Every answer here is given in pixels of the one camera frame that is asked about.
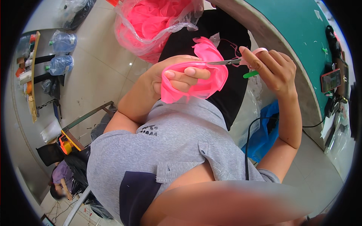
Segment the blue water bottle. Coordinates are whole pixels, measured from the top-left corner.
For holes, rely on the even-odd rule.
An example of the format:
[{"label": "blue water bottle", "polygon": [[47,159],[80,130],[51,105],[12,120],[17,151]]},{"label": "blue water bottle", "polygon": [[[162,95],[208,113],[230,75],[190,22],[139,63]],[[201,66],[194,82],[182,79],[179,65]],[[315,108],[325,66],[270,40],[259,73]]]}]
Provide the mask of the blue water bottle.
[{"label": "blue water bottle", "polygon": [[76,34],[68,34],[56,30],[49,45],[53,45],[55,53],[72,52],[77,45],[78,37]]},{"label": "blue water bottle", "polygon": [[45,67],[51,75],[62,75],[73,69],[74,60],[71,55],[56,56],[50,61],[50,65]]}]

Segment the metal frame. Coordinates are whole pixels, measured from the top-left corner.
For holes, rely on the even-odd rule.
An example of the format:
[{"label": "metal frame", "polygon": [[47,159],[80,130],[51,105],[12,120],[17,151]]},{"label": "metal frame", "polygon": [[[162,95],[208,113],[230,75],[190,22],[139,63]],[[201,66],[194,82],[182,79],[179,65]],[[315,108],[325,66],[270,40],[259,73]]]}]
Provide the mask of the metal frame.
[{"label": "metal frame", "polygon": [[[91,115],[95,114],[99,110],[103,109],[107,114],[109,114],[111,117],[113,116],[113,112],[109,111],[106,107],[109,105],[113,105],[113,101],[109,101],[108,103],[105,103],[104,105],[94,109],[93,111],[88,112],[87,114],[83,115],[82,117],[74,120],[72,123],[64,127],[62,130],[65,132],[65,134],[69,137],[71,141],[73,141],[79,148],[84,150],[84,146],[70,133],[69,129],[73,128],[75,125],[83,121],[84,119],[90,117]],[[78,209],[84,202],[84,200],[87,198],[89,193],[91,192],[91,188],[88,186],[85,191],[83,192],[82,196],[76,201],[75,205],[73,206],[72,210],[70,211],[69,215],[67,216],[67,219],[64,221],[63,226],[68,226],[70,222],[73,220],[75,214],[77,213]]]}]

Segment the purple shirt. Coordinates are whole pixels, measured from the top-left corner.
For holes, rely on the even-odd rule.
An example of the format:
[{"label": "purple shirt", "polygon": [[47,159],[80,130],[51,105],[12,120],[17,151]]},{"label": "purple shirt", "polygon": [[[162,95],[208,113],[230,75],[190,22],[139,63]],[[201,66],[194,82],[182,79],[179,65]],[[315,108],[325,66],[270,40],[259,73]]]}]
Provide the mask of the purple shirt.
[{"label": "purple shirt", "polygon": [[60,184],[61,187],[63,187],[63,186],[62,186],[60,180],[62,178],[64,178],[65,181],[66,181],[66,185],[67,185],[68,190],[72,193],[73,172],[71,171],[71,169],[69,168],[69,166],[66,164],[66,162],[64,160],[59,163],[57,168],[55,168],[55,170],[53,171],[52,176],[53,176],[53,183],[54,184]]}]

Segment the woman in purple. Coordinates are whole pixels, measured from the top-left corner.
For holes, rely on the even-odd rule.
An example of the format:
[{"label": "woman in purple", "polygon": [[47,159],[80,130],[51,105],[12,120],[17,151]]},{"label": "woman in purple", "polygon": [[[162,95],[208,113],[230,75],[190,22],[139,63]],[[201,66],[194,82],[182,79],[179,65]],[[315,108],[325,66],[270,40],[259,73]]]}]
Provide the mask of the woman in purple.
[{"label": "woman in purple", "polygon": [[73,172],[64,160],[55,165],[51,174],[50,194],[55,200],[67,197],[69,201],[72,201]]}]

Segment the hand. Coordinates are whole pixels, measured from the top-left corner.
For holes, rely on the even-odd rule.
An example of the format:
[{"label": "hand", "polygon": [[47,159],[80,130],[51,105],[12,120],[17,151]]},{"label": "hand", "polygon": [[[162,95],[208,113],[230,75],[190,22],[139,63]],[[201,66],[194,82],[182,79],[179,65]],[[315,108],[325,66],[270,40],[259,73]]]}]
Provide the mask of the hand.
[{"label": "hand", "polygon": [[[145,75],[149,76],[151,79],[151,87],[154,89],[155,93],[161,94],[161,74],[165,67],[181,62],[199,60],[198,57],[189,55],[173,56],[153,65]],[[183,73],[173,70],[167,70],[165,72],[165,76],[170,80],[172,87],[184,93],[188,92],[191,86],[196,85],[199,78],[206,80],[210,78],[210,75],[211,73],[209,70],[195,67],[188,67]]]},{"label": "hand", "polygon": [[289,56],[275,50],[261,51],[256,56],[244,46],[239,47],[243,58],[260,74],[266,86],[283,98],[296,94],[296,65]]},{"label": "hand", "polygon": [[70,191],[66,191],[66,195],[67,195],[67,199],[69,201],[72,201],[73,200],[73,197],[72,197],[72,194],[70,193]]}]

